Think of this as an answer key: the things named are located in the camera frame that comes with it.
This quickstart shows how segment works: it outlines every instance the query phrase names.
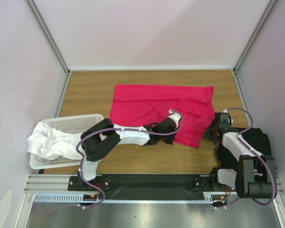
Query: wooden tabletop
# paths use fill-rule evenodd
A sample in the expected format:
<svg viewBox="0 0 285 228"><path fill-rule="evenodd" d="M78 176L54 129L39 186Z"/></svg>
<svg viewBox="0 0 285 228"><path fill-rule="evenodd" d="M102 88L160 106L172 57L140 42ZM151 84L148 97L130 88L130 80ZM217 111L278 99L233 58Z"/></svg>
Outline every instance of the wooden tabletop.
<svg viewBox="0 0 285 228"><path fill-rule="evenodd" d="M214 86L216 112L242 107L230 70L86 71L73 72L60 116L102 114L109 118L116 84ZM247 127L244 113L231 111L233 126ZM209 173L219 166L213 143L202 139L198 149L159 142L154 146L118 145L98 165L97 173ZM72 173L78 167L47 169Z"/></svg>

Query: white backdrop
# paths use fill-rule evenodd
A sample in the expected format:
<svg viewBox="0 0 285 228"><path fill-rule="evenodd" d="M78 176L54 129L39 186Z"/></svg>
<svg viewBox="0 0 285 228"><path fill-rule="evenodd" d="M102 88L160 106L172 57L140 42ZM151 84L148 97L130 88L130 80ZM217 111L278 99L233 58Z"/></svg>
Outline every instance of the white backdrop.
<svg viewBox="0 0 285 228"><path fill-rule="evenodd" d="M285 192L285 0L277 2L239 79L256 126L268 133Z"/></svg>
<svg viewBox="0 0 285 228"><path fill-rule="evenodd" d="M31 172L27 137L54 116L65 78L25 1L0 0L0 197L11 191L4 227L12 227Z"/></svg>
<svg viewBox="0 0 285 228"><path fill-rule="evenodd" d="M68 67L234 67L268 0L35 0Z"/></svg>

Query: gray metal floor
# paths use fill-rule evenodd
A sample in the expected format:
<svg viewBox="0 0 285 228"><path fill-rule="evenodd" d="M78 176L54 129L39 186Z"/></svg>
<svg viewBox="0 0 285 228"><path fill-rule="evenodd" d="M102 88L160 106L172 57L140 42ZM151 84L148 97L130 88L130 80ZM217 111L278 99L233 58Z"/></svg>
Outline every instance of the gray metal floor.
<svg viewBox="0 0 285 228"><path fill-rule="evenodd" d="M280 228L272 206L241 199L227 209L201 204L103 203L44 211L62 203L34 203L27 228Z"/></svg>

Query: white cloth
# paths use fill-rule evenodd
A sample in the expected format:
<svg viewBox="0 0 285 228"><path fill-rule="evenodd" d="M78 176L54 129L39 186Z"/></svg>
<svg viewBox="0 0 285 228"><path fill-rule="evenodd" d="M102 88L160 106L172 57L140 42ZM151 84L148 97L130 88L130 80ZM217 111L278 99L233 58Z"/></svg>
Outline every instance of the white cloth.
<svg viewBox="0 0 285 228"><path fill-rule="evenodd" d="M81 140L81 134L64 133L49 127L46 123L39 122L28 138L28 152L47 160L60 156L80 160L81 155L76 151L76 145Z"/></svg>

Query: perforated basket side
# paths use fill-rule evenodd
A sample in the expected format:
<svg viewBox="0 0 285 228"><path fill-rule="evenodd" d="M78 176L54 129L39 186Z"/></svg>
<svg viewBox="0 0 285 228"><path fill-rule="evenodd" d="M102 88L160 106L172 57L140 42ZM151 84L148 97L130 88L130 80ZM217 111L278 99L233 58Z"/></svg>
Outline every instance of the perforated basket side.
<svg viewBox="0 0 285 228"><path fill-rule="evenodd" d="M90 114L52 118L43 120L42 122L46 123L52 128L66 133L83 133L103 119L104 117L100 114ZM47 160L35 154L31 154L29 163L31 168L37 170L79 165L80 160L71 160L64 157L58 157L54 160Z"/></svg>

